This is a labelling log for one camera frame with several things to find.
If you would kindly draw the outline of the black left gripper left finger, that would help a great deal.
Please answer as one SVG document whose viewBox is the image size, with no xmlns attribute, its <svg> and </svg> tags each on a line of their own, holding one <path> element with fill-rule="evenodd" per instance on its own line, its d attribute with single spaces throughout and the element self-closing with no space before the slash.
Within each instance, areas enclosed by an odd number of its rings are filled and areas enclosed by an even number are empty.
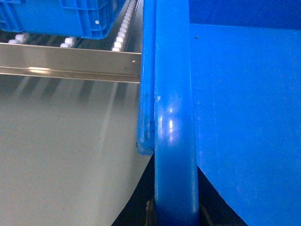
<svg viewBox="0 0 301 226">
<path fill-rule="evenodd" d="M 112 223 L 114 226 L 156 226 L 155 155 L 152 155 L 129 201 Z"/>
</svg>

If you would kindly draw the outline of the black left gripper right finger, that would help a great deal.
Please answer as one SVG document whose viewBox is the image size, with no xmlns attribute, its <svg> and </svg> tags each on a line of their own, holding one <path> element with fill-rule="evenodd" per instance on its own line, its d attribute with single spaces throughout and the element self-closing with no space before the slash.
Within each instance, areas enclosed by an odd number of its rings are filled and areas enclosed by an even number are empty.
<svg viewBox="0 0 301 226">
<path fill-rule="evenodd" d="M 246 223 L 219 195 L 201 169 L 197 170 L 200 225 L 245 226 Z"/>
</svg>

